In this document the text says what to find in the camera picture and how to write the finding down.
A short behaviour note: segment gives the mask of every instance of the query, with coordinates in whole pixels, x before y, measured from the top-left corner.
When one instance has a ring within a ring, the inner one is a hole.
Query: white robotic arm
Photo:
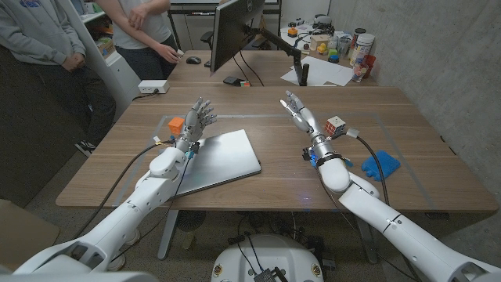
[[[119,248],[135,236],[135,228],[155,208],[176,193],[187,160],[197,150],[205,126],[216,122],[207,115],[210,101],[199,98],[186,116],[174,147],[168,147],[150,163],[135,191],[96,227],[75,240],[58,244],[30,258],[14,274],[98,273],[106,271]]]
[[[348,172],[342,156],[332,148],[330,137],[323,134],[312,112],[293,93],[287,91],[287,96],[290,104],[280,102],[293,117],[294,124],[309,134],[312,146],[308,151],[315,155],[315,166],[324,186],[331,193],[342,194],[339,201],[350,212],[380,231],[433,281],[494,281],[495,277],[499,278],[501,269],[453,251],[380,201],[372,184]]]

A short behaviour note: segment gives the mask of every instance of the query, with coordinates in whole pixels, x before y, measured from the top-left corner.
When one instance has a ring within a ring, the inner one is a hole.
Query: gray hoodie
[[[85,47],[54,0],[0,0],[0,44],[21,62],[63,64]]]

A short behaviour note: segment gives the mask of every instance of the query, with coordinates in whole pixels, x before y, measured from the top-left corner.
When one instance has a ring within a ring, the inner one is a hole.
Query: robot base
[[[276,234],[250,235],[250,239],[263,269],[273,270],[275,267],[278,267],[282,270],[282,273],[285,270],[284,276],[288,281],[323,281],[323,275],[319,271],[319,261],[298,242]],[[257,273],[261,273],[258,261],[247,237],[245,241],[240,242],[240,247],[254,270]],[[249,266],[249,262],[243,257],[238,244],[233,244],[225,249],[216,259],[211,281],[254,282],[254,274],[252,268]]]

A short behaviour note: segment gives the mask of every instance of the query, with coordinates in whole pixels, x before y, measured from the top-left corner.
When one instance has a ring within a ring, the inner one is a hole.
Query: sleeve
[[[6,12],[6,7],[0,3],[0,44],[21,55],[36,60],[49,60],[63,64],[66,55],[56,49],[27,37],[17,26],[14,19]]]
[[[54,1],[52,4],[54,5],[57,18],[59,19],[59,23],[61,24],[63,31],[70,37],[73,52],[78,52],[85,56],[85,46],[78,37],[76,30],[70,25],[70,21],[68,20],[68,16],[64,12],[63,7],[61,7],[58,1]]]

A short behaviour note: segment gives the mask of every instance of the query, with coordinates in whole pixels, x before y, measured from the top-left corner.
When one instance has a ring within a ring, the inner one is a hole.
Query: person's hand
[[[171,46],[158,43],[153,49],[169,63],[179,63],[179,57],[181,55],[179,55]]]
[[[131,10],[131,14],[128,15],[128,24],[134,27],[136,30],[142,28],[142,24],[148,16],[148,8],[145,4],[138,5]]]
[[[65,70],[73,72],[74,70],[78,69],[78,62],[75,58],[67,56],[61,66],[63,66]]]
[[[80,53],[75,53],[75,54],[73,54],[73,56],[71,58],[74,59],[77,62],[77,67],[78,68],[81,68],[81,67],[83,67],[85,65],[84,55],[82,55]]]

